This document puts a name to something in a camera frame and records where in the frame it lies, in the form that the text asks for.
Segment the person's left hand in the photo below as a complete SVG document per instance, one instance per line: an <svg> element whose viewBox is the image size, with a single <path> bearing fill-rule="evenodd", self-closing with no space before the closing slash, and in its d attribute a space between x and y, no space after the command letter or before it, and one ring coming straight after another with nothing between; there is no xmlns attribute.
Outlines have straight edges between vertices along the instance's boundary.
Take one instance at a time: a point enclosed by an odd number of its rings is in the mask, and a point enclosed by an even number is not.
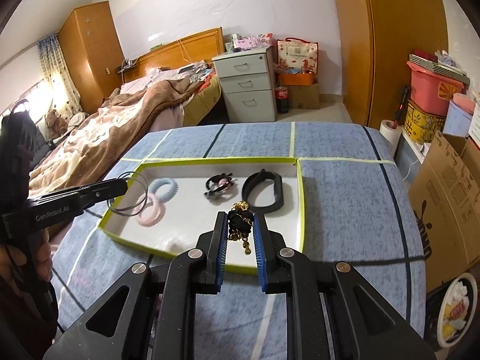
<svg viewBox="0 0 480 360"><path fill-rule="evenodd" d="M41 244L36 250L36 260L37 260L37 274L38 276L46 282L50 282L52 278L52 267L53 262L51 258L51 247L50 247L50 234L44 229L41 233ZM26 257L22 252L20 252L15 247L10 247L10 255L13 258L13 261L17 264L18 267L26 264ZM13 263L11 262L7 249L4 245L1 245L1 278L12 288L14 292L18 293L18 288L13 277Z"/></svg>

